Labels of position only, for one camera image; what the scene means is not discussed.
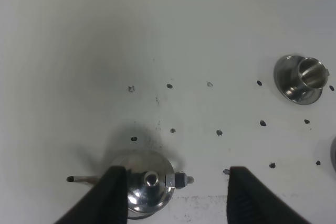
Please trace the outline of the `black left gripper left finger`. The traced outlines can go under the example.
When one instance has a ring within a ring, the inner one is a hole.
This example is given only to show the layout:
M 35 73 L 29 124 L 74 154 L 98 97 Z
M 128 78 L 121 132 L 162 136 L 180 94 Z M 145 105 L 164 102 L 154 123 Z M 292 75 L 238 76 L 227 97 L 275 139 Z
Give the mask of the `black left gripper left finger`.
M 127 173 L 112 166 L 98 183 L 56 223 L 127 223 Z

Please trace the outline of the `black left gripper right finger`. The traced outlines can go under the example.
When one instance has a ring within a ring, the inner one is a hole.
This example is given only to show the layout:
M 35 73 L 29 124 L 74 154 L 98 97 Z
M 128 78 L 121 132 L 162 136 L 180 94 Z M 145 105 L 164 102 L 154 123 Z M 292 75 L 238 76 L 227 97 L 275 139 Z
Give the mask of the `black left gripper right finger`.
M 226 216 L 228 223 L 308 223 L 242 166 L 230 168 Z

